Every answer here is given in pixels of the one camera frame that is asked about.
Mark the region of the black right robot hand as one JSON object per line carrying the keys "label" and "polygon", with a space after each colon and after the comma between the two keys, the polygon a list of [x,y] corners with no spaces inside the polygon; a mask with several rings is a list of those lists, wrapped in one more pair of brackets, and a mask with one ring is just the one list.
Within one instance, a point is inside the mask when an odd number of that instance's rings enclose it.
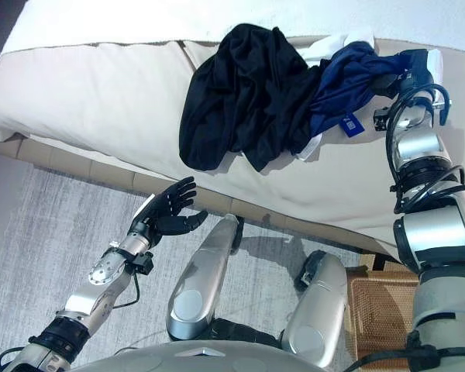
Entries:
{"label": "black right robot hand", "polygon": [[398,57],[405,63],[403,71],[373,79],[370,89],[375,95],[395,98],[413,88],[443,84],[443,54],[440,50],[404,50]]}

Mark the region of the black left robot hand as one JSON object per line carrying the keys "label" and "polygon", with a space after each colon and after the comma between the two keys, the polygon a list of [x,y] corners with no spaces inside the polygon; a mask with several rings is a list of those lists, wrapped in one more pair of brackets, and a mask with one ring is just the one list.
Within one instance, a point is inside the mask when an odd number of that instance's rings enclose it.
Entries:
{"label": "black left robot hand", "polygon": [[158,195],[151,195],[136,210],[127,235],[142,236],[152,248],[163,236],[179,236],[196,230],[208,217],[205,210],[190,216],[180,215],[194,203],[195,188],[195,179],[186,177]]}

